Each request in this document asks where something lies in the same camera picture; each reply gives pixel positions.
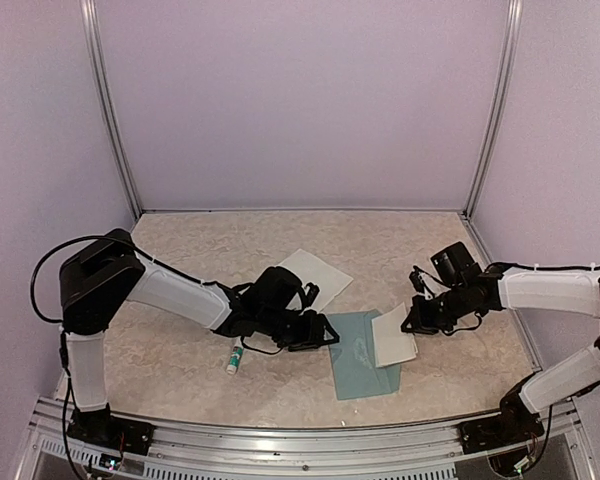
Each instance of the beige floor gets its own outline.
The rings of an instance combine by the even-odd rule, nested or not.
[[[160,259],[228,285],[254,280],[303,248],[354,278],[326,312],[409,302],[411,267],[462,240],[455,214],[245,212],[145,215],[137,244]],[[254,344],[270,347],[267,339]],[[509,314],[490,313],[477,332],[417,337],[399,392],[338,401],[327,348],[267,357],[246,352],[225,373],[232,340],[147,306],[126,304],[107,332],[114,410],[232,426],[341,427],[431,420],[495,408],[531,368]]]

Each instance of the white paper sheet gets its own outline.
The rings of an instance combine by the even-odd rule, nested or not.
[[[400,331],[400,325],[406,318],[407,309],[402,303],[389,313],[371,321],[376,367],[386,367],[416,358],[418,347],[414,335]]]
[[[320,292],[310,307],[316,312],[322,311],[353,281],[346,273],[304,250],[296,251],[283,260],[280,266],[295,273],[303,284],[311,282],[320,287]]]

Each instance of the vent grille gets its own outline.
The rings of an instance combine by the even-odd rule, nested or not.
[[[64,444],[61,440],[57,440],[55,438],[45,437],[42,440],[42,451],[45,453],[50,453],[51,455],[55,455],[56,457],[66,457]],[[74,462],[81,463],[82,465],[88,465],[89,461],[93,465],[98,464],[98,459],[100,458],[100,454],[95,450],[90,450],[88,448],[76,448],[69,446],[69,452],[71,452],[71,458]]]
[[[264,475],[249,475],[248,477],[228,477],[223,474],[208,474],[205,472],[192,472],[180,468],[168,467],[158,464],[145,463],[144,477],[152,480],[242,480],[242,478],[272,478]],[[339,480],[457,480],[456,469],[451,465],[421,470],[404,470],[391,475],[369,476],[337,476]]]
[[[64,444],[61,439],[43,436],[41,450],[56,457],[66,457]],[[97,450],[93,450],[88,447],[72,447],[70,445],[69,451],[71,452],[71,458],[74,462],[78,462],[82,465],[88,465],[89,461],[91,461],[93,465],[98,464],[100,452]],[[142,477],[151,480],[264,480],[273,478],[272,476],[265,475],[226,476],[224,474],[195,471],[192,469],[184,469],[152,463],[151,461],[146,461],[144,463],[144,472]],[[295,478],[285,478],[288,480],[296,480],[307,479],[310,477],[299,476]],[[390,475],[346,475],[337,477],[334,476],[334,478],[337,478],[338,480],[457,480],[456,469],[453,464],[445,464],[427,469],[403,470],[393,472]]]

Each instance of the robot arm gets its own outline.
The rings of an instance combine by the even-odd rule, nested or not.
[[[130,234],[117,229],[60,268],[60,351],[77,407],[70,437],[110,448],[120,438],[134,439],[127,450],[146,453],[151,426],[112,417],[105,389],[105,331],[125,301],[178,314],[226,337],[259,332],[289,351],[339,341],[327,318],[308,309],[318,287],[303,287],[282,267],[269,267],[254,283],[229,288],[195,279],[137,251]],[[298,300],[300,308],[290,309]]]
[[[496,263],[482,271],[462,243],[432,257],[448,290],[432,296],[430,277],[415,268],[410,278],[419,295],[403,332],[451,335],[458,319],[490,310],[537,308],[600,318],[600,269],[523,267]],[[498,448],[543,434],[538,414],[567,397],[600,383],[600,338],[547,370],[522,380],[500,402],[500,415],[460,425],[465,453]]]

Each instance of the small bottle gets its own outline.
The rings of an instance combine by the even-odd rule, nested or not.
[[[242,346],[242,341],[240,337],[236,338],[235,343],[233,344],[233,349],[231,350],[231,357],[229,358],[229,364],[227,365],[227,373],[229,375],[235,375],[238,371],[238,367],[240,366],[240,359],[242,358],[242,353],[244,352],[244,347]]]

